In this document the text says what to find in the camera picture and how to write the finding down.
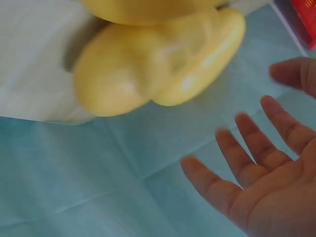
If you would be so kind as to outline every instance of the palm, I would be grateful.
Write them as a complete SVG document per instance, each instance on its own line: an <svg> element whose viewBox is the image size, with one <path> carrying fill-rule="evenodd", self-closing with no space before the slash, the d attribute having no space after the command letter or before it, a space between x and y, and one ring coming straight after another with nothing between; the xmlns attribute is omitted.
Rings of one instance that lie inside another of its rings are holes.
<svg viewBox="0 0 316 237"><path fill-rule="evenodd" d="M263 98L262 106L299 155L297 161L276 149L251 118L241 114L236 124L256 163L228 130L219 131L216 139L243 189L194 158L185 159L182 166L201 195L250 236L314 236L308 227L316 218L316 132L301 125L272 97Z"/></svg>

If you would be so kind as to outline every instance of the yellow ear model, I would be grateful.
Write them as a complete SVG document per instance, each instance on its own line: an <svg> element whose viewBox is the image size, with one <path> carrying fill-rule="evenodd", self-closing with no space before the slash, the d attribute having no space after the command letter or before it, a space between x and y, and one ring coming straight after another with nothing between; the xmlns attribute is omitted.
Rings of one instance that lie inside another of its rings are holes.
<svg viewBox="0 0 316 237"><path fill-rule="evenodd" d="M94 15L126 25L157 24L228 0L81 0Z"/></svg>
<svg viewBox="0 0 316 237"><path fill-rule="evenodd" d="M155 26L111 24L75 66L78 100L105 117L150 100L165 106L186 102L218 77L244 32L244 17L231 8L211 8Z"/></svg>

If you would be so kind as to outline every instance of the crease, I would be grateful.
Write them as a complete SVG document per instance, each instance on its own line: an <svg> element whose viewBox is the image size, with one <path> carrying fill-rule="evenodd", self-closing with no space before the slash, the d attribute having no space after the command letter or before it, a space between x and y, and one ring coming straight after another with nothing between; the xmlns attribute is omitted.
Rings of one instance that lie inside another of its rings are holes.
<svg viewBox="0 0 316 237"><path fill-rule="evenodd" d="M104 196L106 196L106 195L115 194L115 193L118 193L118 192L119 192L119 189L115 189L115 190L108 191L108 192L103 192L103 193L101 193L101 194L95 195L94 197L92 197L92 198L90 198L90 199L88 199L88 200L79 201L79 202L77 202L76 204L71 205L71 206L69 206L69 207L67 207L67 208L63 208L62 210L55 211L55 212L53 212L53 213L50 214L50 215L46 215L46 216L39 217L39 218L28 219L28 220L19 221L19 222L16 222L16 223L11 223L11 224L7 224L7 225L3 225L3 226L0 226L0 231L1 231L1 230L4 230L4 229L7 229L7 228L10 228L10 227L16 227L16 226L19 226L19 225L27 224L27 223L30 223L30 222L42 221L42 220L45 220L45 219L48 219L48 218L57 216L57 215L59 215L59 214L62 214L62 213L64 213L64 212L67 212L67 211L69 211L69 210L75 209L75 208L80 207L80 206L82 206L82 205L85 205L85 204L87 204L88 202L97 200L98 198L102 198L102 197L104 197Z"/></svg>
<svg viewBox="0 0 316 237"><path fill-rule="evenodd" d="M121 142L119 142L119 138L116 136L115 132L113 131L113 129L111 128L111 125L108 123L108 121L105 119L104 120L106 126L108 127L109 131L111 132L111 135L113 136L116 145L118 146L118 149L121 151L122 155L125 156L129 166L132 168L132 170L135 172L135 174L137 175L137 177L140 177L140 172L139 169L133 165L132 162L132 156L130 155L130 153L126 150L125 146L123 144L121 144Z"/></svg>

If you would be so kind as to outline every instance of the blue cloth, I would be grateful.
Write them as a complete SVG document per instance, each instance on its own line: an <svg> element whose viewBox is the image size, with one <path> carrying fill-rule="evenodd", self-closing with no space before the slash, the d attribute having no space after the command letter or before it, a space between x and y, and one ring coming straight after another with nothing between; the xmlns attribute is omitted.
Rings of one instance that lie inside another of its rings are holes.
<svg viewBox="0 0 316 237"><path fill-rule="evenodd" d="M198 195L179 159L195 154L235 182L214 130L228 126L241 141L239 111L293 156L260 109L265 94L316 128L316 102L269 78L271 63L300 56L272 8L249 15L247 29L228 68L184 105L80 126L0 118L0 237L245 236Z"/></svg>

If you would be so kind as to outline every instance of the anatomical ear model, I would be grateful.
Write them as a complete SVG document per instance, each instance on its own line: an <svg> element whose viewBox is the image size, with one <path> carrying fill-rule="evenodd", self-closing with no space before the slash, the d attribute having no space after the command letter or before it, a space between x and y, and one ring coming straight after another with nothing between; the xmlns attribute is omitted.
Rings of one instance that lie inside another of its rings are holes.
<svg viewBox="0 0 316 237"><path fill-rule="evenodd" d="M128 113L147 102L184 103L203 92L237 52L244 16L216 0L82 0L115 23L84 49L75 91L96 116Z"/></svg>

